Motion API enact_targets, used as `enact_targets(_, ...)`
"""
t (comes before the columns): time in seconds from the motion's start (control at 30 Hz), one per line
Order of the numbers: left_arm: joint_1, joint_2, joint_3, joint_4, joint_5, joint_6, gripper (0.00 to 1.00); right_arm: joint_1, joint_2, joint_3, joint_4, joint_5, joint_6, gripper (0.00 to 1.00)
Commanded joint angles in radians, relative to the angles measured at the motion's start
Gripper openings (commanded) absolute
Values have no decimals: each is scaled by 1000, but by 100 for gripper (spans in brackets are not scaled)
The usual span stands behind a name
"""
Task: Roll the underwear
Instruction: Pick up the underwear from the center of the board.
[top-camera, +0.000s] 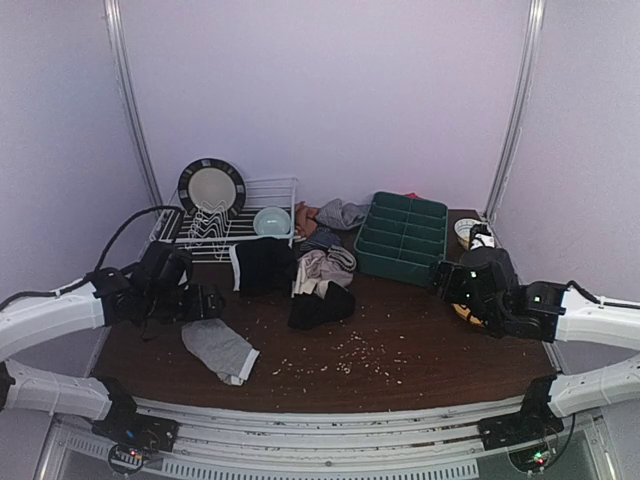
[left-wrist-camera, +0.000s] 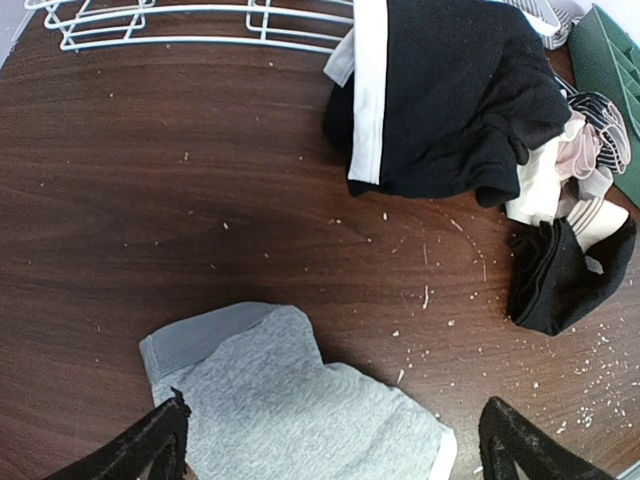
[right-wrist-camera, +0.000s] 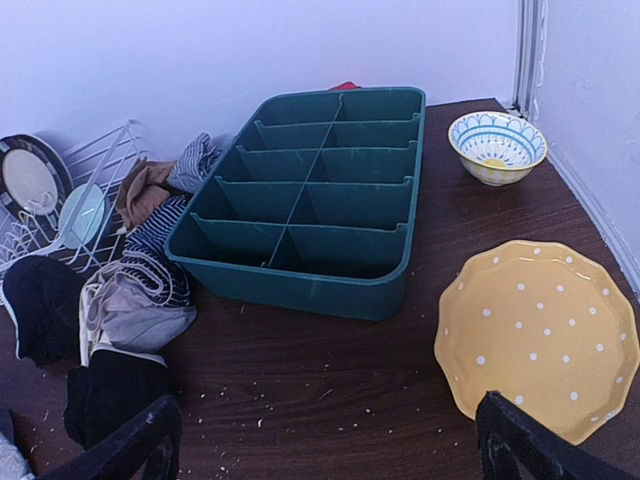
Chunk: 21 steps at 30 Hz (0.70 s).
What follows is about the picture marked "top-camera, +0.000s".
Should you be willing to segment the grey boxer briefs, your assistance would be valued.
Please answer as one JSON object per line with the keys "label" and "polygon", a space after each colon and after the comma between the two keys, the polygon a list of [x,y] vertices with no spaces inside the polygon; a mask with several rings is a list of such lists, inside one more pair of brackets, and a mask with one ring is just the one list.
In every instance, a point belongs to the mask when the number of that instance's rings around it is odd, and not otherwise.
{"label": "grey boxer briefs", "polygon": [[182,327],[185,348],[220,381],[242,386],[260,355],[247,340],[220,319],[200,320]]}

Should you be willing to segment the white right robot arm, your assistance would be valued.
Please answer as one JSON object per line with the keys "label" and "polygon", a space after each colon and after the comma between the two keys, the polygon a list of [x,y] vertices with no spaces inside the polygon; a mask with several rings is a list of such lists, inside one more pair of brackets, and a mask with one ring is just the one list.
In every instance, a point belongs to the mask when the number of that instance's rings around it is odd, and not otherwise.
{"label": "white right robot arm", "polygon": [[[639,305],[597,296],[577,281],[519,281],[508,252],[488,224],[455,222],[464,252],[430,268],[430,291],[451,305],[474,330],[552,345],[588,342],[637,351]],[[518,411],[485,418],[478,430],[485,450],[505,448],[512,466],[527,477],[542,475],[567,450],[549,444],[551,434],[575,431],[579,413],[639,397],[639,358],[579,374],[557,372],[532,380]]]}

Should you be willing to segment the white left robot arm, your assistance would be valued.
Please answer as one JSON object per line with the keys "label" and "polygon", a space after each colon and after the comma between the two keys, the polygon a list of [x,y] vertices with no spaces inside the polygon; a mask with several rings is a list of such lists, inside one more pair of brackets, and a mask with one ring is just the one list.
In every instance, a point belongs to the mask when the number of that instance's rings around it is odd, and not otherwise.
{"label": "white left robot arm", "polygon": [[15,360],[19,352],[73,333],[130,323],[174,325],[220,314],[225,300],[215,286],[193,278],[190,255],[153,242],[142,258],[121,269],[97,265],[81,279],[49,291],[24,291],[1,304],[1,409],[86,421],[93,434],[111,441],[109,459],[129,465],[130,475],[159,453],[172,451],[179,425],[140,412],[116,379],[64,375]]}

